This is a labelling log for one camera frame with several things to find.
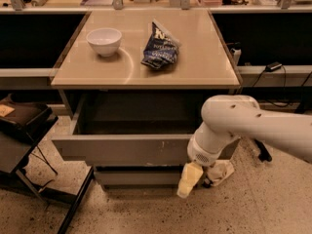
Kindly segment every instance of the crumpled chip bag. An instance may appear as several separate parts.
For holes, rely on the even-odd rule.
[[[181,44],[174,38],[157,20],[152,22],[152,34],[143,51],[142,64],[160,69],[161,67],[174,64],[177,60],[178,47]]]

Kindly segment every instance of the robotic arm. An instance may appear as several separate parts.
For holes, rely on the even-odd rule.
[[[202,107],[202,125],[190,139],[177,195],[186,198],[221,151],[239,137],[263,141],[312,163],[312,117],[261,110],[248,96],[210,97]]]

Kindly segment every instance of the floor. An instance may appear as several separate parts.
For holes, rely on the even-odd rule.
[[[69,117],[59,117],[40,143],[58,175],[33,155],[26,174],[76,193],[88,167],[63,162],[51,143],[51,135],[68,129]],[[310,233],[312,166],[268,148],[273,161],[262,163],[254,143],[242,138],[231,159],[235,173],[218,187],[198,186],[187,199],[173,187],[103,191],[92,181],[67,233]],[[56,202],[45,209],[37,198],[0,190],[0,233],[57,233],[67,210]]]

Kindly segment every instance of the white bowl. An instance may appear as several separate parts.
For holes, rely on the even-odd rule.
[[[103,57],[110,57],[118,50],[122,33],[115,28],[99,28],[87,35],[91,48]]]

